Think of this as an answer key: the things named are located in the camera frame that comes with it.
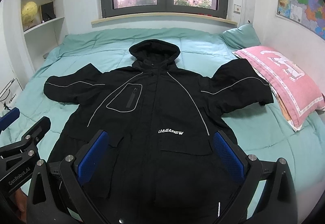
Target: cartoon print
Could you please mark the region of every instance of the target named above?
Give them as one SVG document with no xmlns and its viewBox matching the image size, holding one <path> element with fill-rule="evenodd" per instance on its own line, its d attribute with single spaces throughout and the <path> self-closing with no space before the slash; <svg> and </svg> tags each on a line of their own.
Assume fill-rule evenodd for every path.
<svg viewBox="0 0 325 224">
<path fill-rule="evenodd" d="M 303 70 L 301 70 L 296 64 L 291 62 L 287 57 L 284 57 L 277 51 L 261 51 L 261 54 L 273 53 L 279 57 L 268 57 L 269 60 L 274 62 L 277 66 L 285 65 L 287 69 L 282 69 L 287 75 L 291 75 L 289 79 L 293 82 L 304 76 Z"/>
</svg>

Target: reflective piping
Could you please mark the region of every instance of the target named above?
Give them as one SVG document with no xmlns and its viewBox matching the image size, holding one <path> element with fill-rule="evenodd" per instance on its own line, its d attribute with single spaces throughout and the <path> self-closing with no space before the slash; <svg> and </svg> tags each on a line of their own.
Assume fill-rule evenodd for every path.
<svg viewBox="0 0 325 224">
<path fill-rule="evenodd" d="M 58 86 L 58 87 L 68 87 L 68 86 L 73 85 L 73 84 L 76 84 L 76 83 L 90 84 L 90 83 L 86 83 L 84 81 L 78 81 L 78 82 L 75 82 L 75 83 L 72 83 L 72 84 L 69 84 L 69 85 L 66 85 L 66 86 L 62 86 L 62 85 L 56 85 L 56 84 L 51 84 L 49 82 L 45 82 L 45 84 L 51 84 L 51 85 Z"/>
<path fill-rule="evenodd" d="M 206 124 L 205 124 L 205 122 L 204 122 L 204 119 L 203 119 L 203 117 L 202 117 L 202 115 L 201 115 L 201 113 L 200 113 L 200 111 L 199 111 L 199 109 L 198 109 L 196 103 L 194 102 L 193 98 L 191 97 L 190 93 L 186 90 L 186 88 L 185 88 L 184 86 L 182 86 L 182 84 L 181 84 L 179 81 L 177 81 L 174 77 L 172 77 L 168 72 L 167 72 L 167 74 L 168 74 L 171 78 L 173 78 L 177 83 L 179 83 L 179 85 L 180 85 L 181 87 L 183 87 L 183 89 L 186 91 L 186 93 L 188 93 L 188 95 L 189 95 L 190 98 L 192 99 L 192 101 L 193 101 L 193 103 L 194 103 L 196 109 L 198 110 L 198 113 L 200 114 L 200 117 L 201 117 L 202 122 L 203 122 L 203 124 L 204 124 L 204 126 L 205 126 L 205 129 L 206 129 L 206 132 L 207 132 L 208 136 L 210 136 L 209 131 L 208 131 L 208 127 L 206 126 Z"/>
<path fill-rule="evenodd" d="M 126 86 L 106 105 L 106 107 L 108 108 L 108 109 L 111 109 L 111 110 L 115 110 L 115 111 L 117 111 L 117 112 L 120 112 L 120 113 L 128 113 L 128 112 L 132 112 L 133 110 L 135 110 L 136 108 L 137 108 L 137 105 L 138 105 L 138 102 L 139 102 L 139 99 L 140 99 L 140 96 L 141 96 L 141 93 L 142 93 L 142 84 L 137 84 L 137 85 L 141 85 L 141 91 L 140 91 L 140 94 L 139 94 L 139 97 L 138 97 L 138 100 L 136 101 L 136 104 L 135 104 L 135 107 L 134 107 L 134 109 L 132 109 L 132 110 L 129 110 L 129 111 L 119 111 L 119 110 L 117 110 L 117 109 L 112 109 L 112 108 L 109 108 L 108 107 L 108 105 L 110 104 L 110 103 L 112 103 L 112 101 L 120 94 L 120 93 L 122 93 L 122 91 L 127 87 L 127 85 L 128 84 L 130 84 L 130 83 L 127 83 L 126 84 Z"/>
<path fill-rule="evenodd" d="M 120 89 L 122 86 L 124 86 L 126 83 L 128 83 L 129 81 L 131 81 L 134 77 L 132 77 L 131 79 L 129 79 L 128 81 L 126 81 L 126 82 L 125 82 L 123 85 L 121 85 L 120 87 L 116 88 L 112 93 L 110 93 L 110 94 L 109 94 L 109 95 L 108 95 L 108 96 L 103 100 L 103 102 L 101 102 L 101 104 L 98 106 L 98 108 L 96 108 L 95 112 L 94 112 L 93 115 L 91 116 L 91 118 L 90 118 L 90 120 L 89 120 L 89 122 L 88 122 L 87 127 L 89 127 L 89 124 L 90 124 L 92 118 L 94 117 L 96 111 L 101 107 L 101 105 L 105 102 L 105 100 L 106 100 L 106 99 L 107 99 L 111 94 L 113 94 L 115 91 L 117 91 L 117 90 Z"/>
<path fill-rule="evenodd" d="M 235 84 L 239 83 L 240 81 L 243 81 L 243 80 L 245 80 L 245 79 L 249 79 L 249 78 L 257 79 L 257 80 L 259 80 L 263 85 L 270 86 L 270 85 L 268 85 L 268 84 L 264 84 L 264 83 L 262 82 L 262 80 L 260 80 L 259 78 L 256 78 L 256 77 L 246 77 L 246 78 L 244 78 L 244 79 L 242 79 L 242 80 L 237 81 L 236 83 L 234 83 L 234 84 L 232 84 L 232 85 L 230 85 L 230 86 L 227 86 L 227 87 L 221 89 L 220 91 L 218 91 L 218 92 L 216 92 L 216 93 L 211 93 L 211 92 L 208 92 L 208 91 L 201 91 L 201 92 L 208 93 L 208 94 L 211 94 L 211 95 L 216 95 L 216 94 L 218 94 L 219 92 L 221 92 L 221 91 L 223 91 L 223 90 L 225 90 L 225 89 L 227 89 L 227 88 L 230 88 L 230 87 L 234 86 Z"/>
</svg>

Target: hood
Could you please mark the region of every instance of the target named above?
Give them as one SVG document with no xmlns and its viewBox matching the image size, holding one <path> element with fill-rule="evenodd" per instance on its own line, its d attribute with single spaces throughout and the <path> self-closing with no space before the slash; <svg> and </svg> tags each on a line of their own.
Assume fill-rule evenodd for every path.
<svg viewBox="0 0 325 224">
<path fill-rule="evenodd" d="M 129 51 L 138 61 L 156 66 L 174 64 L 180 54 L 176 45 L 158 39 L 144 40 L 131 46 Z"/>
</svg>

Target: bookshelf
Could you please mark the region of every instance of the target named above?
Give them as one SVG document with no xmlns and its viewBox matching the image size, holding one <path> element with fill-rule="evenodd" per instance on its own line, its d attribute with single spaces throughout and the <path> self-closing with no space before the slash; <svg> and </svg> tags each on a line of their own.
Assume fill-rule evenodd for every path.
<svg viewBox="0 0 325 224">
<path fill-rule="evenodd" d="M 64 15 L 63 0 L 21 0 L 21 8 L 27 2 L 31 1 L 37 4 L 38 9 L 43 4 L 53 2 L 56 15 L 55 19 L 40 23 L 29 29 L 23 26 L 26 48 L 32 66 L 37 71 L 45 61 L 43 56 L 63 42 L 64 37 L 68 34 L 68 30 Z"/>
</svg>

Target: hand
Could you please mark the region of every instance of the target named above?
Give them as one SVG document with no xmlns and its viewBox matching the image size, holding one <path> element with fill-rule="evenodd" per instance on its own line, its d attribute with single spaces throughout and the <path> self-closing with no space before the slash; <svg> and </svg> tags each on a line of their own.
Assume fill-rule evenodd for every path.
<svg viewBox="0 0 325 224">
<path fill-rule="evenodd" d="M 26 220 L 27 196 L 19 188 L 15 193 L 15 199 L 16 199 L 16 204 L 18 207 L 16 214 L 20 220 L 22 220 L 26 223 L 27 222 L 27 220 Z"/>
</svg>

